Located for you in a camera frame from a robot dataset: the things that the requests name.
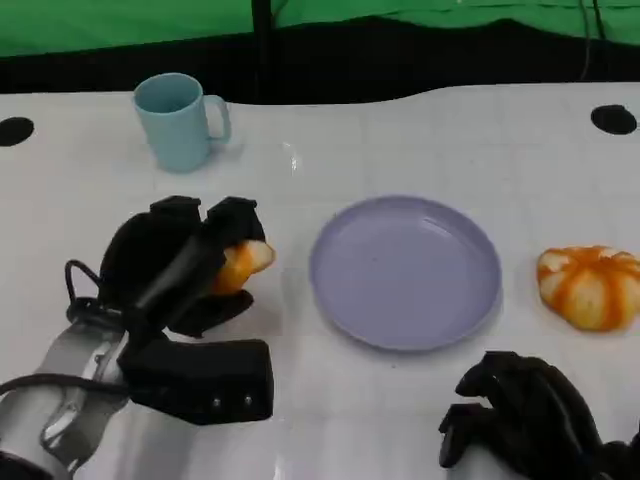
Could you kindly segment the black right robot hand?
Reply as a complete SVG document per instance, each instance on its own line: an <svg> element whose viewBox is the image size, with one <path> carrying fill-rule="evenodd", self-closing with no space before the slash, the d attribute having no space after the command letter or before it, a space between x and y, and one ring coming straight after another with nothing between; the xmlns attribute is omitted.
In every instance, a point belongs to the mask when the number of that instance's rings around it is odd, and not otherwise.
<svg viewBox="0 0 640 480"><path fill-rule="evenodd" d="M591 479L603 446L591 411L556 367L537 357L488 351L455 392L489 401L449 407L439 464L454 467L471 446L482 447L528 479Z"/></svg>

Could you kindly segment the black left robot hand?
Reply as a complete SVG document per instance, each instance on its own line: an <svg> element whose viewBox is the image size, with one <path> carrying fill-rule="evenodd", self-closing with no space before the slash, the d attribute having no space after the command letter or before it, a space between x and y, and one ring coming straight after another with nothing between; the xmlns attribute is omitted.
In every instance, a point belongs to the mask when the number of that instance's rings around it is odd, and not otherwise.
<svg viewBox="0 0 640 480"><path fill-rule="evenodd" d="M198 198L170 196L127 220L101 262L101 300L118 307L134 305L203 226L209 229L213 251L218 255L240 241L266 238L256 214L256 201L227 197L208 210L206 219L200 217L200 204ZM253 301L245 290L223 295L206 287L188 301L182 292L163 294L152 302L146 317L174 333L200 338L207 330L248 310Z"/></svg>

